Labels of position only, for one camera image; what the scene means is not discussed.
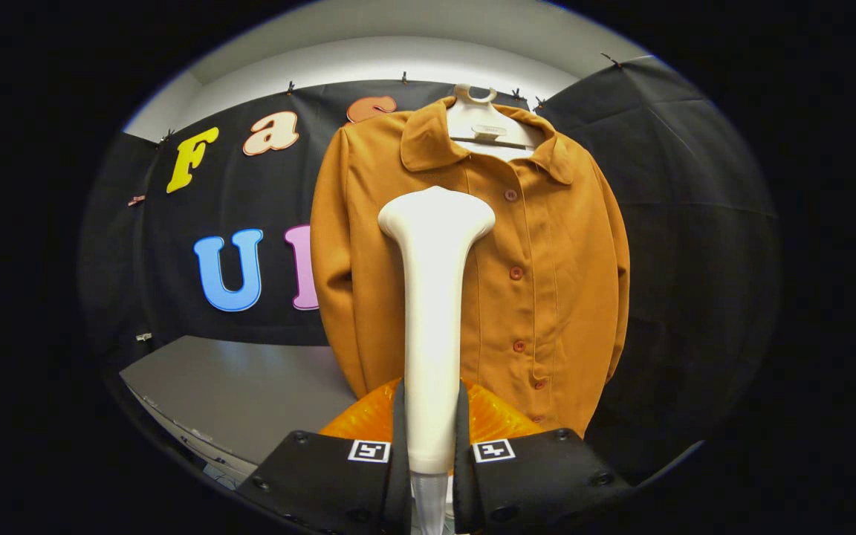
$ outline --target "black fabric backdrop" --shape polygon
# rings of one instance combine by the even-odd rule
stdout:
[[[300,311],[292,303],[299,293],[289,228],[309,223],[316,175],[336,130],[347,122],[347,108],[360,98],[390,96],[397,111],[414,111],[454,94],[454,85],[439,82],[361,81],[297,88],[215,113],[173,133],[160,145],[160,158],[150,172],[146,200],[138,207],[139,284],[146,298],[155,343],[183,335],[251,343],[326,345],[318,309]],[[497,104],[529,109],[526,101],[499,92]],[[299,139],[286,149],[248,156],[242,145],[250,127],[265,116],[294,111]],[[184,139],[217,126],[218,137],[205,146],[204,158],[186,187],[167,193]],[[230,237],[244,228],[259,228],[262,293],[246,311],[225,312],[204,297],[197,240],[220,236],[221,273],[229,291],[241,287],[237,247]]]
[[[132,197],[143,194],[156,143],[119,133],[106,152],[85,207],[78,246],[78,294],[88,338],[100,359],[130,363],[146,353],[136,336],[150,332],[135,285]]]
[[[621,362],[587,441],[641,480],[728,416],[781,295],[777,216],[746,143],[655,57],[611,65],[536,112],[597,159],[632,262]]]

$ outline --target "letter u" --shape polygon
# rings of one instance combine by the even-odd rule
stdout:
[[[244,274],[244,284],[238,291],[229,291],[224,285],[223,272],[220,268],[220,251],[224,248],[224,240],[218,236],[210,236],[197,241],[193,246],[194,253],[200,260],[200,280],[204,285],[204,295],[211,305],[225,312],[241,312],[252,307],[259,300],[261,283],[259,283],[259,258],[256,244],[262,240],[262,230],[245,228],[233,234],[231,242],[240,250],[240,267]]]

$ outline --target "gray table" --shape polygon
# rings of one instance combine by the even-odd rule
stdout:
[[[249,475],[289,432],[319,431],[356,402],[328,346],[184,336],[121,378],[191,450],[230,461],[234,477]]]

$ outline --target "hanger hook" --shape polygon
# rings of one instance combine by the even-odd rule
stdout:
[[[475,98],[471,96],[471,84],[458,84],[455,85],[455,95],[458,95],[459,99],[462,99],[465,102],[470,102],[472,104],[488,104],[489,102],[493,102],[493,99],[497,96],[497,91],[495,88],[488,88],[490,94],[485,98]]]

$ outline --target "screw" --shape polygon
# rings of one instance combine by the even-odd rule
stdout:
[[[597,477],[594,477],[594,480],[591,481],[591,484],[594,487],[605,487],[608,484],[612,483],[612,474],[607,472],[602,472],[598,474]]]
[[[269,492],[269,484],[262,477],[256,476],[251,481],[259,490]]]
[[[506,522],[516,516],[516,505],[510,505],[510,507],[495,509],[495,511],[490,514],[490,520],[493,520],[495,522]]]
[[[372,514],[366,509],[352,509],[351,511],[347,511],[346,515],[353,522],[359,522],[359,524],[365,524],[372,517]]]
[[[285,518],[289,522],[295,522],[296,524],[299,524],[299,525],[305,525],[306,524],[306,522],[303,522],[302,518],[299,518],[298,516],[282,515],[282,518]]]

